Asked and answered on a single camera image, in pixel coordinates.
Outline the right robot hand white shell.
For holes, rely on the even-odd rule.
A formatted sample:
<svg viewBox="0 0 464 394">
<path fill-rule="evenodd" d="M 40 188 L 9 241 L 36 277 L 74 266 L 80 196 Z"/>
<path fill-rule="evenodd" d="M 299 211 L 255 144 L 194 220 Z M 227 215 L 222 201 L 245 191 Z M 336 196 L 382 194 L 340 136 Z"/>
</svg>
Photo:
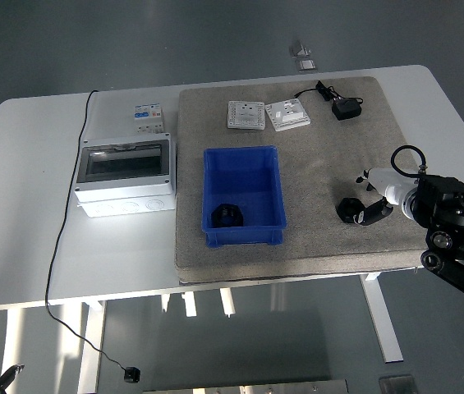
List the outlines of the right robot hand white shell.
<svg viewBox="0 0 464 394">
<path fill-rule="evenodd" d="M 417 189 L 414 178 L 403 176 L 392 168 L 372 168 L 356 178 L 356 183 L 363 181 L 368 181 L 368 189 L 376 190 L 382 199 L 355 213 L 354 223 L 362 226 L 374 224 L 386 218 L 394 206 L 399 206 L 407 218 L 414 219 L 412 206 Z"/>
</svg>

